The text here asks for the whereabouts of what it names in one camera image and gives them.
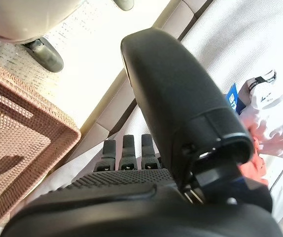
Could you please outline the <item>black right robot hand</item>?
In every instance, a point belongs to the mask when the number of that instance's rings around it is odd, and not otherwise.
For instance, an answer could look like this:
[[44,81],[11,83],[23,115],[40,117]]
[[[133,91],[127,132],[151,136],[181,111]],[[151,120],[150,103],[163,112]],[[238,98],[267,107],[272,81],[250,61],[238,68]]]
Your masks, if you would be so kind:
[[150,28],[121,54],[162,169],[93,172],[40,196],[3,237],[280,237],[267,186],[239,166],[254,145],[195,57]]

